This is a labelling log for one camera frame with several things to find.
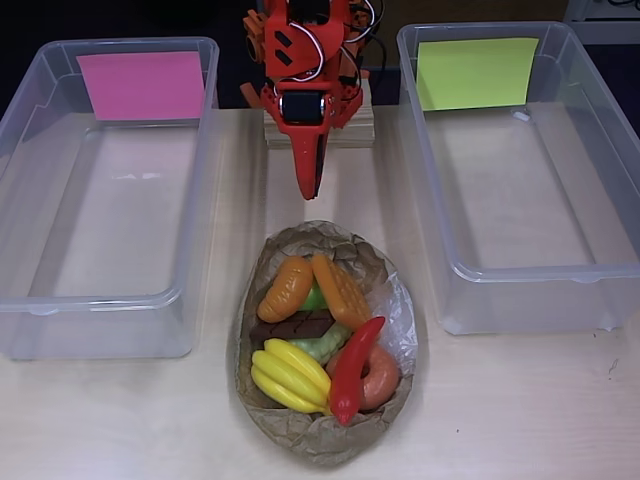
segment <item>orange toy food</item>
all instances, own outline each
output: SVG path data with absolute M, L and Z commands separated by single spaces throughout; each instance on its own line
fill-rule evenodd
M 354 332 L 371 318 L 371 310 L 355 280 L 327 256 L 311 259 L 313 274 L 331 315 Z
M 258 305 L 258 317 L 267 323 L 281 322 L 290 317 L 305 302 L 312 285 L 311 264 L 302 257 L 287 257 Z
M 342 354 L 342 350 L 336 353 L 327 364 L 327 373 L 331 378 L 335 372 L 336 363 Z M 371 349 L 365 371 L 369 370 L 362 378 L 362 399 L 360 410 L 375 410 L 391 398 L 398 387 L 400 374 L 395 359 L 380 345 L 376 344 Z

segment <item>wooden block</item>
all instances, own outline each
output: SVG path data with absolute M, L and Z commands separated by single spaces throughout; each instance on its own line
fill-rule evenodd
M 364 98 L 362 106 L 344 128 L 333 128 L 329 133 L 328 145 L 341 148 L 367 148 L 373 146 L 375 139 L 373 127 L 373 109 L 371 108 L 371 90 L 369 81 L 362 81 Z M 291 148 L 288 135 L 280 133 L 278 127 L 266 111 L 264 112 L 264 138 L 270 149 Z

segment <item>plastic bin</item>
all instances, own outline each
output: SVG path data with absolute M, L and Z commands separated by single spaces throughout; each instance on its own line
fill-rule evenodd
M 527 104 L 423 112 L 420 42 L 539 38 Z M 411 25 L 402 128 L 443 327 L 612 329 L 640 308 L 640 142 L 558 23 Z
M 100 122 L 76 57 L 199 52 L 199 120 Z M 0 351 L 177 357 L 194 343 L 215 162 L 206 38 L 55 42 L 0 123 Z

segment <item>brown chocolate bar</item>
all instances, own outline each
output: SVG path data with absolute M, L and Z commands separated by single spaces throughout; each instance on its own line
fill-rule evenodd
M 257 319 L 258 323 L 251 329 L 249 337 L 260 347 L 265 340 L 281 338 L 320 338 L 334 324 L 335 320 L 329 310 L 315 312 L 296 312 L 286 320 L 278 323 L 267 323 Z

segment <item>yellow banana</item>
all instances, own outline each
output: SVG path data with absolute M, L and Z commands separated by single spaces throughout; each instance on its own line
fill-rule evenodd
M 324 371 L 324 368 L 307 352 L 279 338 L 270 338 L 264 342 L 264 349 L 300 371 L 311 380 L 325 396 L 329 396 L 331 379 L 327 372 Z
M 326 407 L 321 407 L 307 402 L 306 400 L 298 397 L 295 393 L 284 388 L 282 385 L 278 385 L 255 366 L 251 367 L 251 378 L 253 378 L 255 384 L 265 393 L 265 395 L 271 397 L 276 402 L 281 403 L 291 410 L 302 413 L 315 413 L 322 412 L 326 409 Z
M 331 380 L 313 357 L 272 338 L 251 360 L 251 378 L 265 395 L 298 412 L 328 412 Z

